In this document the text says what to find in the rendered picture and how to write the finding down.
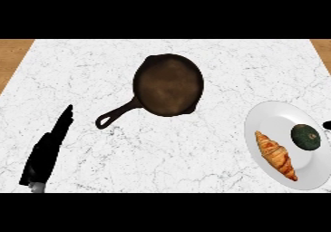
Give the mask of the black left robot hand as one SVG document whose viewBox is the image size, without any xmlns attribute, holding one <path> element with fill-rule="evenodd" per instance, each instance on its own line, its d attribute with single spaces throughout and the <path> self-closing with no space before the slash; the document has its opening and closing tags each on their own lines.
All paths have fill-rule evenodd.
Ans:
<svg viewBox="0 0 331 232">
<path fill-rule="evenodd" d="M 19 184 L 45 183 L 57 158 L 60 145 L 65 139 L 69 125 L 72 123 L 72 105 L 68 105 L 50 132 L 45 132 L 32 147 L 28 159 L 22 168 Z"/>
</svg>

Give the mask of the golden croissant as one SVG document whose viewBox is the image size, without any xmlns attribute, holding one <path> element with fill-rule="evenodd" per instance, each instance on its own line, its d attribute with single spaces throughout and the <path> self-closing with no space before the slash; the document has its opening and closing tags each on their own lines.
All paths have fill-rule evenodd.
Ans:
<svg viewBox="0 0 331 232">
<path fill-rule="evenodd" d="M 267 164 L 291 181 L 296 181 L 295 169 L 286 149 L 258 130 L 254 132 L 257 147 Z"/>
</svg>

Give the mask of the white plate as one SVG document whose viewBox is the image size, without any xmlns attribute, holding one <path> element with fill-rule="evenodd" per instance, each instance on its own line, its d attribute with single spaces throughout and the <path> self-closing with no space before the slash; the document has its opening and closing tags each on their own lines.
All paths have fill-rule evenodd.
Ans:
<svg viewBox="0 0 331 232">
<path fill-rule="evenodd" d="M 291 129 L 296 124 L 305 124 L 317 131 L 320 147 L 316 150 L 301 150 L 295 146 Z M 285 178 L 261 157 L 254 135 L 257 131 L 288 150 L 296 181 Z M 293 105 L 280 101 L 258 103 L 246 115 L 243 138 L 251 158 L 270 178 L 288 188 L 298 190 L 311 190 L 322 186 L 331 176 L 331 147 L 322 127 Z"/>
</svg>

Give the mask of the dark green squash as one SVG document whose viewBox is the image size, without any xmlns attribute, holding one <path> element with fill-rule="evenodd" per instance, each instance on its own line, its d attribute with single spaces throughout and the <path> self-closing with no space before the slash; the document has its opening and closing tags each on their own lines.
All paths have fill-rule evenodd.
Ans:
<svg viewBox="0 0 331 232">
<path fill-rule="evenodd" d="M 320 147 L 320 136 L 307 124 L 296 124 L 291 128 L 291 140 L 301 150 L 316 150 Z"/>
</svg>

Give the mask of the dark cast iron pan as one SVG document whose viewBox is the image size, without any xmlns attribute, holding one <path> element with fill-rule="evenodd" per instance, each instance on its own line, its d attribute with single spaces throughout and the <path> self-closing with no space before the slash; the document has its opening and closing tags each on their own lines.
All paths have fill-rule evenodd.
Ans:
<svg viewBox="0 0 331 232">
<path fill-rule="evenodd" d="M 143 108 L 162 117 L 190 114 L 202 90 L 202 74 L 187 58 L 171 53 L 149 55 L 134 73 L 134 96 L 119 108 L 96 118 L 96 128 L 104 129 L 121 115 L 135 108 Z"/>
</svg>

